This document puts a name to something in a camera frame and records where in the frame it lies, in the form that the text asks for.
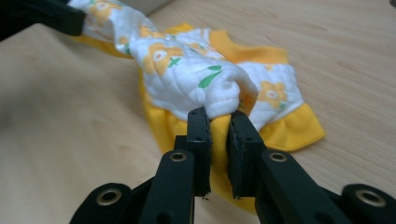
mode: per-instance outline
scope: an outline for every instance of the floral pattern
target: floral pattern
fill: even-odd
[[[257,97],[258,101],[268,103],[273,109],[283,109],[286,106],[288,95],[285,93],[285,84],[264,81],[261,83],[262,90]]]

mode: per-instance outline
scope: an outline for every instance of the orange flower print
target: orange flower print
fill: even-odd
[[[274,109],[283,109],[287,99],[285,84],[282,82],[277,82],[276,84],[267,81],[262,82],[262,90],[257,97],[258,101],[267,102]]]
[[[162,34],[160,32],[156,32],[156,31],[152,31],[147,26],[140,26],[140,36],[154,37],[154,38],[165,38],[164,34]]]
[[[122,6],[108,0],[92,1],[90,13],[95,17],[98,26],[103,27],[111,15],[112,9],[121,9]]]
[[[168,67],[176,66],[183,56],[183,50],[179,47],[167,48],[162,43],[156,43],[148,48],[148,54],[143,59],[143,67],[147,74],[155,72],[162,76]]]

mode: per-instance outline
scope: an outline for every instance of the screw hole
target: screw hole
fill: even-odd
[[[184,161],[186,159],[187,159],[187,156],[184,153],[176,152],[171,155],[172,161]]]
[[[116,203],[121,197],[119,189],[105,189],[96,197],[96,202],[102,206],[108,206]]]
[[[333,224],[334,223],[334,219],[332,219],[332,217],[326,213],[322,213],[322,212],[316,212],[315,213],[315,219],[322,224]]]
[[[286,161],[288,158],[281,153],[273,152],[270,154],[270,159],[273,161]]]
[[[358,197],[362,202],[375,207],[383,207],[387,204],[381,196],[368,189],[356,190],[356,197]]]

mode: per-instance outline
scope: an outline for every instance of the green leaf print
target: green leaf print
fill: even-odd
[[[173,59],[171,58],[171,62],[169,63],[168,67],[172,67],[173,65],[177,65],[178,61],[180,61],[181,58],[176,58]]]
[[[131,55],[131,50],[129,49],[129,43],[127,43],[126,45],[124,45],[124,49],[125,49],[125,53],[128,55]]]
[[[215,78],[218,74],[220,74],[222,72],[222,70],[218,71],[217,73],[214,73],[204,79],[201,80],[201,82],[199,83],[198,87],[199,88],[206,88],[210,85],[210,82],[212,82],[213,78]]]

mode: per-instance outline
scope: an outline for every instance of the white cloth with floral print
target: white cloth with floral print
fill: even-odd
[[[180,119],[201,106],[210,119],[240,109],[250,112],[259,130],[303,103],[290,65],[227,62],[210,46],[209,29],[166,35],[118,1],[71,0],[68,5],[87,14],[84,35],[114,43],[136,59],[151,102]]]

